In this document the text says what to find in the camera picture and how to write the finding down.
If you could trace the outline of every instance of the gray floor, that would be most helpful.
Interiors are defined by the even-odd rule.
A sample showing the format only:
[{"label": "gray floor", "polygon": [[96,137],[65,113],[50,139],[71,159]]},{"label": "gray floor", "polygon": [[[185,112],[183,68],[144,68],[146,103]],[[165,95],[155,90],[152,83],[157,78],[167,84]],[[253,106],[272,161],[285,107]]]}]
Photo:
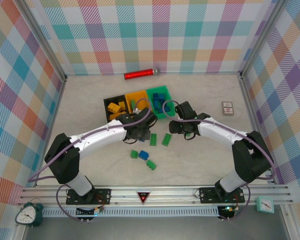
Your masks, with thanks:
[{"label": "gray floor", "polygon": [[[106,124],[103,99],[162,85],[174,100],[189,101],[198,114],[207,113],[240,131],[252,130],[236,75],[162,74],[131,80],[122,75],[70,76],[49,144],[60,133],[78,135]],[[234,116],[222,115],[222,101],[233,102]],[[185,141],[183,135],[175,134],[168,147],[161,145],[169,122],[160,119],[151,128],[157,134],[156,147],[149,141],[109,144],[82,159],[80,171],[95,185],[212,185],[234,168],[232,151],[207,137]],[[131,159],[131,150],[148,152],[156,170],[151,171],[139,158]],[[40,176],[51,174],[47,169]],[[58,183],[47,179],[38,184]]]},{"label": "gray floor", "polygon": [[280,207],[264,214],[250,206],[232,222],[216,217],[104,217],[80,224],[69,218],[45,218],[28,227],[26,240],[288,240]]}]

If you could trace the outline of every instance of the red tube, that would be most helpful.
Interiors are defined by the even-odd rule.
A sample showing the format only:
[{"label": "red tube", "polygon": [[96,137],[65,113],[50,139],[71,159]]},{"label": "red tube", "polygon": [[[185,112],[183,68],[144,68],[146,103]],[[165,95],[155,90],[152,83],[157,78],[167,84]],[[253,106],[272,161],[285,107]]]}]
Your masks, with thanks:
[{"label": "red tube", "polygon": [[135,71],[135,72],[129,72],[124,74],[124,79],[135,79],[140,78],[144,76],[151,76],[151,75],[159,75],[159,70],[154,67],[151,69],[141,70],[141,71]]}]

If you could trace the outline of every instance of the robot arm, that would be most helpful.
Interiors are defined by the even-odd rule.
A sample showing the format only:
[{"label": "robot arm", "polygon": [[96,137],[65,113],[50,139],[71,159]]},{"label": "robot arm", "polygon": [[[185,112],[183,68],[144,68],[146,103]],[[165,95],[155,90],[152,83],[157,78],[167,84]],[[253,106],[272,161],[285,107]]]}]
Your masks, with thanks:
[{"label": "robot arm", "polygon": [[193,134],[193,138],[195,136],[204,136],[214,139],[232,149],[234,169],[215,183],[215,192],[221,201],[240,186],[251,183],[271,167],[269,161],[259,149],[240,136],[245,136],[257,143],[270,157],[267,145],[259,132],[252,131],[251,133],[247,133],[237,131],[217,122],[208,114],[201,113],[197,115],[187,101],[176,106],[175,110],[183,120],[200,119],[206,122],[171,121],[169,130],[172,134],[184,134],[185,139],[186,134],[189,133]]},{"label": "robot arm", "polygon": [[148,110],[145,107],[138,114],[133,114],[133,117],[128,113],[122,114],[106,125],[83,134],[68,137],[66,134],[61,133],[56,136],[44,158],[46,163],[49,163],[66,146],[79,140],[49,166],[56,180],[60,184],[70,186],[79,196],[85,198],[88,203],[94,197],[94,187],[87,177],[79,171],[80,160],[96,149],[117,141],[130,139],[135,141],[149,140],[150,128],[158,119],[156,115],[150,112],[145,120],[138,124],[133,124],[142,119]]}]

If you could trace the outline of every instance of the red triangle sign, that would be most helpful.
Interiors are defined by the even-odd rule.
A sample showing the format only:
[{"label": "red triangle sign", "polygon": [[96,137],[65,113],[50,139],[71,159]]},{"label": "red triangle sign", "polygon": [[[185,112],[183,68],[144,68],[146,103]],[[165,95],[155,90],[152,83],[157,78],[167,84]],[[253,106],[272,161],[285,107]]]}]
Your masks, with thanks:
[{"label": "red triangle sign", "polygon": [[140,198],[140,201],[142,202],[142,204],[145,204],[145,202],[146,202],[146,200],[147,200],[147,198],[149,197],[149,195],[150,195],[150,191],[137,191],[136,192],[137,194],[138,194],[138,196],[139,196],[139,198]]}]

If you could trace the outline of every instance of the alarm clock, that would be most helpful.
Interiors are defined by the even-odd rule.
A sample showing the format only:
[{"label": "alarm clock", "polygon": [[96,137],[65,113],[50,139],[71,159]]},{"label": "alarm clock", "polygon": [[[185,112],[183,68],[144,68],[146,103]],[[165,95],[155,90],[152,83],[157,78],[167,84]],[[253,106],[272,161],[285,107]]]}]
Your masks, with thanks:
[{"label": "alarm clock", "polygon": [[15,222],[31,227],[39,226],[43,220],[43,209],[44,206],[41,203],[33,204],[32,202],[27,202],[16,215]]},{"label": "alarm clock", "polygon": [[273,214],[275,212],[274,201],[265,196],[258,196],[255,199],[256,210],[264,214]]}]

